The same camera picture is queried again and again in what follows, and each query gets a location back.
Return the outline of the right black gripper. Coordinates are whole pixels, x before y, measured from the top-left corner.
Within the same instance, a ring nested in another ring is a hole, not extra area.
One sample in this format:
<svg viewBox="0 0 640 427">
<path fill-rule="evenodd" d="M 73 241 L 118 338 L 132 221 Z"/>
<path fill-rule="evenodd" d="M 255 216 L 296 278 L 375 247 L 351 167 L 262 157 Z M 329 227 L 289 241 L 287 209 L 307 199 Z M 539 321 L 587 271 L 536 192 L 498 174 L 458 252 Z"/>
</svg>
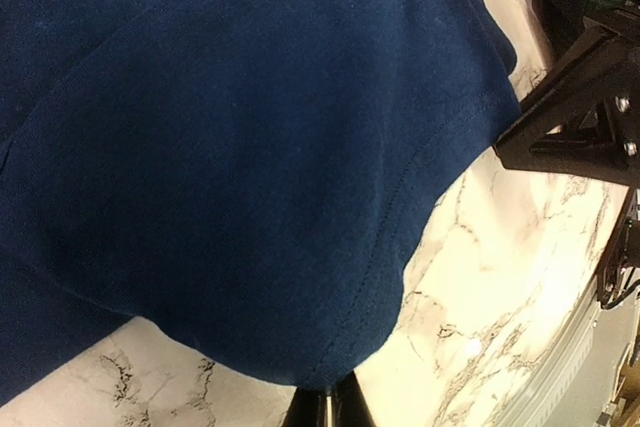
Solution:
<svg viewBox="0 0 640 427">
<path fill-rule="evenodd" d="M 639 184 L 639 0 L 533 0 L 555 61 L 494 145 L 507 169 Z"/>
</svg>

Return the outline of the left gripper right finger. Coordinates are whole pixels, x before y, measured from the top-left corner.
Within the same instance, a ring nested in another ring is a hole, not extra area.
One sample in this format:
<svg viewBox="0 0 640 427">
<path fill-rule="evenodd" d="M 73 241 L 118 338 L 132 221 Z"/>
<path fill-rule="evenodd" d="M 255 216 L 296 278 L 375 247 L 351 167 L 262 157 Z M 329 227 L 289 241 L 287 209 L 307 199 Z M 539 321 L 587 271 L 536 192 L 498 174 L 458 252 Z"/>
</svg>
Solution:
<svg viewBox="0 0 640 427">
<path fill-rule="evenodd" d="M 332 388 L 331 411 L 335 427 L 376 426 L 354 372 Z"/>
</svg>

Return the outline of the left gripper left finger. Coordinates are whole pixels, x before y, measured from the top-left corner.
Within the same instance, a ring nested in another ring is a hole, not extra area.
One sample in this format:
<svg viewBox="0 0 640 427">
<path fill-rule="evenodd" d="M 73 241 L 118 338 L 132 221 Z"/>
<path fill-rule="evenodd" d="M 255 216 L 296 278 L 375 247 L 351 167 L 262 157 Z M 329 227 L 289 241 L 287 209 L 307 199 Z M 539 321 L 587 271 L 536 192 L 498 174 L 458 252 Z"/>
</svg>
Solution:
<svg viewBox="0 0 640 427">
<path fill-rule="evenodd" d="M 282 427 L 327 427 L 330 395 L 327 392 L 297 388 Z"/>
</svg>

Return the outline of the navy blue t-shirt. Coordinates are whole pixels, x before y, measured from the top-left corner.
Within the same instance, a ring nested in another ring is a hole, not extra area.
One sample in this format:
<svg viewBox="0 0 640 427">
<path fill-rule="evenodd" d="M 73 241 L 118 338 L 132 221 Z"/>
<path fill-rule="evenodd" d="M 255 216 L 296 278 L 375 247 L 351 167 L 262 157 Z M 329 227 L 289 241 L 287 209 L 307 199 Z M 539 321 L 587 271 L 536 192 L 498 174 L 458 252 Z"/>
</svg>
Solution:
<svg viewBox="0 0 640 427">
<path fill-rule="evenodd" d="M 483 0 L 1 0 L 1 399 L 129 319 L 327 390 L 519 116 Z"/>
</svg>

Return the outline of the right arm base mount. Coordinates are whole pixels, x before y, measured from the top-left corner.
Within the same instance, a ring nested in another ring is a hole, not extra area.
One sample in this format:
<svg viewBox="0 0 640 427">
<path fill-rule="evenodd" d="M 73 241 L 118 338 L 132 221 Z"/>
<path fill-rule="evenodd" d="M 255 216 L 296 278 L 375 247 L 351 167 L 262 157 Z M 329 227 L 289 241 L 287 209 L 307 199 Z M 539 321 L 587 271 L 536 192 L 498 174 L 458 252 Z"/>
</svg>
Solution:
<svg viewBox="0 0 640 427">
<path fill-rule="evenodd" d="M 630 187 L 596 269 L 597 300 L 602 310 L 621 305 L 639 289 L 638 189 Z"/>
</svg>

